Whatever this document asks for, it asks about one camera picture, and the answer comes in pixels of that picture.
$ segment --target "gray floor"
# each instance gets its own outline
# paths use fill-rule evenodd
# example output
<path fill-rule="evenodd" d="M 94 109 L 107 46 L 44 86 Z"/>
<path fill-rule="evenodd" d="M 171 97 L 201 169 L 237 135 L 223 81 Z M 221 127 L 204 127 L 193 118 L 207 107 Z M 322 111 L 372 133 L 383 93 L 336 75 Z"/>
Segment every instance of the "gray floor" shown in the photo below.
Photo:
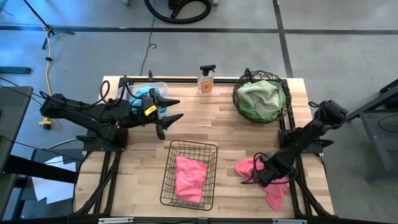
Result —
<path fill-rule="evenodd" d="M 48 23 L 60 26 L 150 27 L 152 16 L 141 0 L 127 8 L 121 0 L 30 0 Z M 280 0 L 286 29 L 398 29 L 395 0 Z M 38 24 L 22 0 L 10 0 L 0 13 L 0 25 Z M 157 9 L 169 14 L 166 1 Z M 191 3 L 183 16 L 199 13 L 203 6 Z M 271 0 L 220 0 L 210 16 L 188 26 L 156 20 L 155 27 L 215 27 L 275 29 Z M 52 39 L 54 63 L 50 80 L 54 92 L 82 101 L 95 101 L 104 75 L 137 75 L 149 33 L 78 32 Z M 354 110 L 376 96 L 398 75 L 396 35 L 287 35 L 295 78 L 304 78 L 312 101 L 334 99 Z M 47 91 L 45 60 L 40 46 L 42 32 L 0 31 L 2 65 L 32 67 L 31 75 L 2 75 L 36 91 Z M 144 74 L 190 75 L 200 65 L 214 63 L 217 75 L 238 77 L 246 67 L 286 77 L 277 34 L 154 33 L 156 49 L 149 50 Z M 39 105 L 32 102 L 17 140 L 38 147 L 84 134 L 85 130 L 61 121 L 61 131 L 44 131 Z M 333 207 L 337 215 L 398 223 L 398 180 L 367 183 L 364 175 L 375 166 L 375 156 L 359 120 L 330 131 L 335 144 L 325 152 Z M 14 146 L 13 153 L 30 157 L 30 149 Z"/>

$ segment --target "wooden table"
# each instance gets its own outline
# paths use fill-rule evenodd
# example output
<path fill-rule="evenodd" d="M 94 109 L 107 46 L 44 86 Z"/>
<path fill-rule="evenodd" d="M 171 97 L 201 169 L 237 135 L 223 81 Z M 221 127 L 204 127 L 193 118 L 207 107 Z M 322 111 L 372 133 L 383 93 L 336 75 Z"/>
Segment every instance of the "wooden table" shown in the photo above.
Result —
<path fill-rule="evenodd" d="M 111 98 L 116 96 L 119 78 L 104 77 L 111 84 L 108 95 Z M 304 80 L 290 78 L 287 81 L 296 125 L 304 126 L 312 119 Z M 157 138 L 154 125 L 129 130 L 128 146 L 119 166 L 112 216 L 293 218 L 290 193 L 277 213 L 266 203 L 264 191 L 255 185 L 240 184 L 242 178 L 234 171 L 238 162 L 256 152 L 278 150 L 279 123 L 253 124 L 245 120 L 232 103 L 232 84 L 215 84 L 209 95 L 197 93 L 197 84 L 168 83 L 168 86 L 169 98 L 181 101 L 170 107 L 169 115 L 184 113 L 184 116 L 165 132 L 165 141 Z M 160 204 L 168 148 L 175 139 L 218 146 L 215 200 L 209 212 Z M 103 157 L 103 152 L 93 152 L 84 162 L 75 191 L 75 210 L 81 208 L 97 187 Z M 319 158 L 304 154 L 302 160 L 308 188 L 324 208 L 333 213 Z M 297 189 L 300 208 L 304 211 L 302 193 L 298 186 Z"/>

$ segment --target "green cloth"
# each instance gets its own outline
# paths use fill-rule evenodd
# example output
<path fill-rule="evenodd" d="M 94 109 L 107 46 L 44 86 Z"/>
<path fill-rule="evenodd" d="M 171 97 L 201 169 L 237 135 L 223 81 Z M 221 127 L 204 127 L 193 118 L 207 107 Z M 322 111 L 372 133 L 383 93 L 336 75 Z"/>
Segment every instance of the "green cloth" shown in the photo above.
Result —
<path fill-rule="evenodd" d="M 286 96 L 277 82 L 261 80 L 245 83 L 238 89 L 239 108 L 251 119 L 269 121 L 278 118 Z"/>

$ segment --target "cleaning spray bottle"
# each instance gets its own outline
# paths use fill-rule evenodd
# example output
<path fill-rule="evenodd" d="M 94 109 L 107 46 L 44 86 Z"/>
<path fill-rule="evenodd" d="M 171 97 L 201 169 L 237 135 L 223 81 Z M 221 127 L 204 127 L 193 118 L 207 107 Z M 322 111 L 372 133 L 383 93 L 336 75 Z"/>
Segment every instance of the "cleaning spray bottle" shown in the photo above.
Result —
<path fill-rule="evenodd" d="M 214 69 L 216 65 L 201 66 L 202 73 L 198 76 L 199 93 L 209 93 L 213 89 Z"/>

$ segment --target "pink towel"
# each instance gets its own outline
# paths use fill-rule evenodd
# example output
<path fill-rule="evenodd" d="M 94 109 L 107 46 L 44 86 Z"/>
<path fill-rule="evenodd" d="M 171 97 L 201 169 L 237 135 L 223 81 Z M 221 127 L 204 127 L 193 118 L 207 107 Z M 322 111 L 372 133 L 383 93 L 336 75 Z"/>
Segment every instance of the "pink towel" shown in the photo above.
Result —
<path fill-rule="evenodd" d="M 200 203 L 207 166 L 199 161 L 177 156 L 175 195 L 184 202 Z"/>
<path fill-rule="evenodd" d="M 256 167 L 258 170 L 264 168 L 264 164 L 260 161 L 256 162 Z M 253 170 L 253 158 L 244 159 L 240 163 L 236 164 L 235 171 L 245 179 L 250 178 L 251 172 Z M 288 178 L 284 177 L 282 179 L 273 180 L 272 183 L 285 182 Z M 284 202 L 284 195 L 289 191 L 289 183 L 286 184 L 269 184 L 267 187 L 260 187 L 263 191 L 267 192 L 266 201 L 269 206 L 279 212 L 280 207 Z"/>

